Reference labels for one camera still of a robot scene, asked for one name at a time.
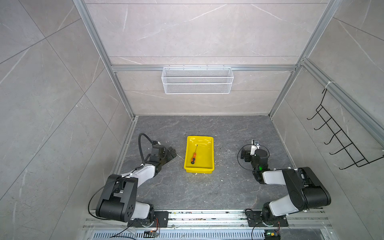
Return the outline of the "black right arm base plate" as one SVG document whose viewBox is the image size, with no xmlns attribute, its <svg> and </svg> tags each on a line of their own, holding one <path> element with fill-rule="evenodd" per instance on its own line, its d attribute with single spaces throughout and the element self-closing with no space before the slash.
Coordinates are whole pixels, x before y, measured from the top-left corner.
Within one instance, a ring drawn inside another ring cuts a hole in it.
<svg viewBox="0 0 384 240">
<path fill-rule="evenodd" d="M 249 227 L 288 227 L 285 216 L 275 217 L 268 212 L 246 209 L 244 211 Z"/>
</svg>

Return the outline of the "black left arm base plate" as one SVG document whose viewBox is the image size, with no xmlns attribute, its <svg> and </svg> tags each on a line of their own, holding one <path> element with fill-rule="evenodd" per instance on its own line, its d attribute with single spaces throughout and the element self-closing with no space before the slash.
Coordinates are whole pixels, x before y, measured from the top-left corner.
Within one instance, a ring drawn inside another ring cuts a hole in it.
<svg viewBox="0 0 384 240">
<path fill-rule="evenodd" d="M 134 219 L 128 222 L 128 226 L 137 228 L 166 228 L 168 226 L 169 214 L 167 211 L 155 211 L 150 213 L 149 219 Z"/>
</svg>

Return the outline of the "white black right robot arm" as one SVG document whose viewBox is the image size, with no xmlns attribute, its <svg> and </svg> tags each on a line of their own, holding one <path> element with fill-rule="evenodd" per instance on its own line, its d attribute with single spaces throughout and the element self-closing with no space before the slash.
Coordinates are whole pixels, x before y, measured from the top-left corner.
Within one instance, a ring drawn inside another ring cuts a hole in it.
<svg viewBox="0 0 384 240">
<path fill-rule="evenodd" d="M 282 222 L 289 214 L 304 210 L 321 208 L 331 204 L 331 195 L 309 167 L 298 169 L 268 168 L 270 152 L 260 145 L 244 145 L 238 152 L 237 160 L 250 163 L 255 180 L 261 185 L 281 185 L 287 188 L 288 194 L 278 200 L 263 205 L 260 217 L 248 216 L 258 224 L 274 226 Z"/>
</svg>

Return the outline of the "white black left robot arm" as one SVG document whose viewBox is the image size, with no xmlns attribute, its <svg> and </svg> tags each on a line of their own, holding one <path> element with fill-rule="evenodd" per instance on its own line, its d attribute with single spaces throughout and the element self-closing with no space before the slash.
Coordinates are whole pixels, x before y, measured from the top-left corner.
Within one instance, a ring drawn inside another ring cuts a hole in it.
<svg viewBox="0 0 384 240">
<path fill-rule="evenodd" d="M 139 167 L 123 175 L 110 175 L 102 188 L 96 217 L 124 223 L 137 221 L 150 226 L 155 220 L 154 207 L 137 201 L 138 187 L 154 178 L 165 164 L 177 156 L 174 148 L 156 144 Z"/>
</svg>

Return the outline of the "orange handled screwdriver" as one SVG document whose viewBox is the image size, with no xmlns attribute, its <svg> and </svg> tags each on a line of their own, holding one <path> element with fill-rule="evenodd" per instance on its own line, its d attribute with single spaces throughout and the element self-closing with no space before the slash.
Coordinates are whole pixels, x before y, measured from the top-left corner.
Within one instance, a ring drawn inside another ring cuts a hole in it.
<svg viewBox="0 0 384 240">
<path fill-rule="evenodd" d="M 193 157 L 191 159 L 191 164 L 195 164 L 196 162 L 196 158 L 197 158 L 197 148 L 198 148 L 198 145 L 196 145 L 196 149 L 195 149 L 195 152 L 193 153 Z"/>
</svg>

